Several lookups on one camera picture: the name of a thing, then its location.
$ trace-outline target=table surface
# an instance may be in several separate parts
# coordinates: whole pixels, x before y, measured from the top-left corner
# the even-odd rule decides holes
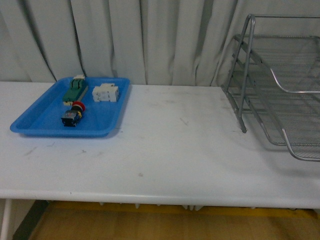
[[[0,82],[0,198],[320,209],[320,163],[242,133],[219,87],[131,85],[103,138],[28,137],[11,123],[52,84]]]

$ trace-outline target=metal wire tray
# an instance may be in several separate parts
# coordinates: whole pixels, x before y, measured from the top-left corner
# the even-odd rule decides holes
[[[239,44],[222,86],[241,129],[247,131],[242,119],[246,102],[272,144],[287,146],[299,160],[320,162],[319,38],[255,36],[252,23],[246,36],[251,18],[242,35],[234,37]]]

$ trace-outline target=plastic tray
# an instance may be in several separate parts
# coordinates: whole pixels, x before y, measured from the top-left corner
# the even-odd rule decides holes
[[[61,116],[71,107],[63,104],[62,97],[69,89],[72,79],[67,77],[57,81],[12,123],[11,131],[44,137],[106,136],[117,124],[130,81],[126,78],[86,77],[89,89],[81,100],[85,105],[83,117],[76,127],[67,127],[63,125]],[[94,87],[102,83],[114,83],[118,86],[117,102],[93,100]]]

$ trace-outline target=curtain fold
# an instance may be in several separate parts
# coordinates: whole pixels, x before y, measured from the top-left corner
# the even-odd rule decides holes
[[[86,74],[220,86],[248,14],[318,15],[314,0],[2,0],[0,81]],[[319,20],[259,19],[256,33],[320,35]]]

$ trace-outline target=white terminal block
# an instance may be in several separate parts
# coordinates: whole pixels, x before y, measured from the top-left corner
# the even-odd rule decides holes
[[[95,102],[116,102],[119,98],[119,88],[114,83],[102,83],[100,86],[94,87],[92,96]]]

